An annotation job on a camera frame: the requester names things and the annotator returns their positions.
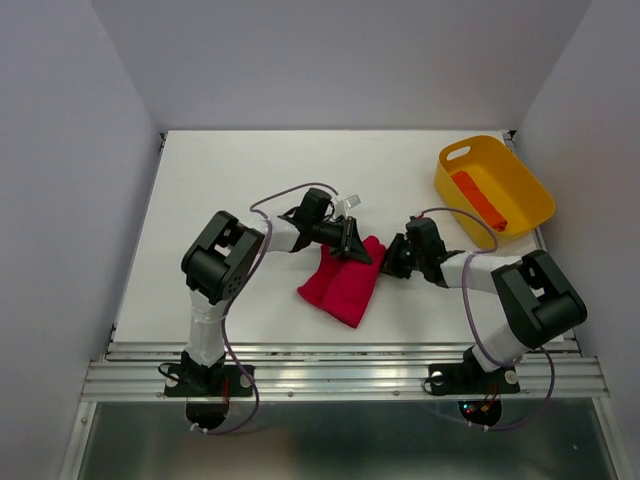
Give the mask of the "red t shirt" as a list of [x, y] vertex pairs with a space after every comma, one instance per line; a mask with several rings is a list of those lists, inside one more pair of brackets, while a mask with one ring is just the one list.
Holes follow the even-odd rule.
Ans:
[[368, 236], [363, 244], [372, 264], [340, 260], [322, 245], [318, 269], [297, 289], [307, 303], [352, 329], [364, 318], [386, 254], [385, 245], [375, 236]]

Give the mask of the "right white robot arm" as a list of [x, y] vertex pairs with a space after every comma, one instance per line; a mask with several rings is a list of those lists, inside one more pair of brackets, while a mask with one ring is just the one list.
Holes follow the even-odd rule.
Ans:
[[486, 337], [470, 328], [475, 343], [459, 363], [433, 364], [425, 390], [435, 396], [520, 390], [515, 364], [523, 355], [584, 323], [587, 307], [550, 254], [534, 250], [522, 256], [450, 250], [436, 223], [413, 217], [395, 235], [381, 265], [382, 273], [408, 279], [414, 272], [438, 287], [461, 291], [471, 307], [471, 291], [495, 295], [504, 321]]

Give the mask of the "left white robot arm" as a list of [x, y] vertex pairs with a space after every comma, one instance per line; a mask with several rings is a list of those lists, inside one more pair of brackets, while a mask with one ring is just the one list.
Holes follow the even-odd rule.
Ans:
[[259, 216], [254, 224], [241, 222], [221, 210], [206, 224], [181, 261], [189, 289], [190, 331], [180, 362], [167, 368], [165, 378], [191, 396], [222, 391], [230, 369], [225, 320], [234, 300], [271, 252], [297, 253], [315, 243], [340, 261], [371, 265], [373, 259], [360, 238], [350, 211], [361, 200], [342, 196], [319, 182], [304, 183], [300, 203], [285, 213], [270, 216], [262, 206], [296, 190], [292, 187], [253, 203]]

